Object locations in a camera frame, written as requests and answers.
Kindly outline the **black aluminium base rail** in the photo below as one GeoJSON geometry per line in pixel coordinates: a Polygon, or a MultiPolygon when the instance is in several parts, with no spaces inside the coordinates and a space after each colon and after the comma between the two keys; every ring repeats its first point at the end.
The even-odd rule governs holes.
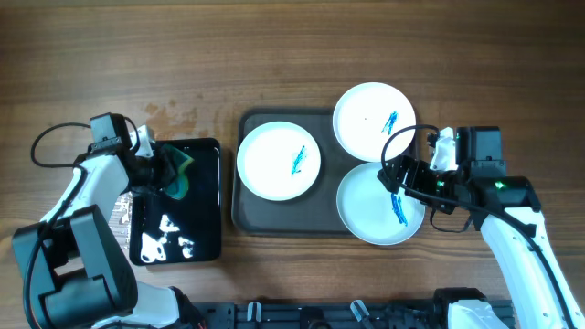
{"type": "Polygon", "coordinates": [[[346,303],[199,302],[207,328],[444,328],[445,314],[430,299],[367,303],[360,321],[346,303]]]}

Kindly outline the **black water tray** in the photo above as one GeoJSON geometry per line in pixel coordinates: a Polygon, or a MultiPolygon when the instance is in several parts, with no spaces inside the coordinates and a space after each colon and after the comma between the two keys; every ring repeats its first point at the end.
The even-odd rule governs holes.
{"type": "Polygon", "coordinates": [[[189,188],[181,200],[162,190],[132,195],[129,258],[137,266],[211,261],[221,253],[222,165],[213,138],[160,141],[194,159],[187,168],[189,188]]]}

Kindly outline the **white plate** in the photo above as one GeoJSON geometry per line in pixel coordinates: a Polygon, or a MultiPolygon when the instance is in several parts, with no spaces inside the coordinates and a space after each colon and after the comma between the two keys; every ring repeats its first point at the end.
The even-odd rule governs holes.
{"type": "Polygon", "coordinates": [[[294,199],[309,190],[321,171],[322,156],[313,136],[291,122],[267,122],[248,133],[237,152],[244,186],[270,201],[294,199]]]}
{"type": "Polygon", "coordinates": [[[403,190],[390,193],[378,180],[380,164],[361,164],[342,179],[336,194],[341,221],[357,238],[390,246],[411,238],[425,217],[425,206],[403,190]]]}
{"type": "Polygon", "coordinates": [[[414,132],[392,134],[416,123],[408,98],[380,82],[366,82],[346,91],[333,113],[334,135],[342,148],[365,162],[392,159],[410,146],[414,132]]]}

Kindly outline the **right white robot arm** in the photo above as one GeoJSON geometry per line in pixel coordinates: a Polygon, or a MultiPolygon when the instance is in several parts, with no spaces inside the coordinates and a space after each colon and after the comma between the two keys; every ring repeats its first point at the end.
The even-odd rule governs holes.
{"type": "Polygon", "coordinates": [[[558,265],[541,204],[525,177],[508,176],[493,164],[439,171],[401,155],[382,162],[378,178],[388,191],[402,191],[445,214],[456,207],[468,211],[496,258],[522,327],[583,327],[584,313],[558,265]]]}

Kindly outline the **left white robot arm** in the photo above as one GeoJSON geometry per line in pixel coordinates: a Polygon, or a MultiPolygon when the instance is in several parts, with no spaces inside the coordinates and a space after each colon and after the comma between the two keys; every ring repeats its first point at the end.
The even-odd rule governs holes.
{"type": "Polygon", "coordinates": [[[158,184],[149,161],[117,148],[84,154],[71,167],[73,179],[59,203],[12,238],[29,326],[205,327],[179,289],[135,279],[108,226],[120,194],[158,184]]]}

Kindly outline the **brown serving tray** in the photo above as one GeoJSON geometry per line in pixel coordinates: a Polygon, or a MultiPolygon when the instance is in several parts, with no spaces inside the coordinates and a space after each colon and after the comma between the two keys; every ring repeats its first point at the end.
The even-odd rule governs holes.
{"type": "Polygon", "coordinates": [[[233,178],[231,218],[241,231],[273,237],[345,237],[350,231],[336,207],[336,193],[344,176],[362,162],[346,152],[335,138],[333,111],[327,108],[256,107],[239,120],[238,141],[267,122],[295,123],[316,140],[322,158],[319,176],[302,195],[269,201],[254,195],[238,174],[233,178]]]}

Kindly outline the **green yellow sponge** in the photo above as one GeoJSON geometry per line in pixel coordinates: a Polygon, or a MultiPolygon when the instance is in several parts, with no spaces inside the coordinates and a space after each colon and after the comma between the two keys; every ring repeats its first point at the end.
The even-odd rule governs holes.
{"type": "Polygon", "coordinates": [[[164,144],[161,152],[165,154],[166,163],[170,165],[172,174],[170,183],[163,188],[163,191],[174,200],[181,200],[186,196],[189,188],[186,170],[194,159],[170,143],[164,144]]]}

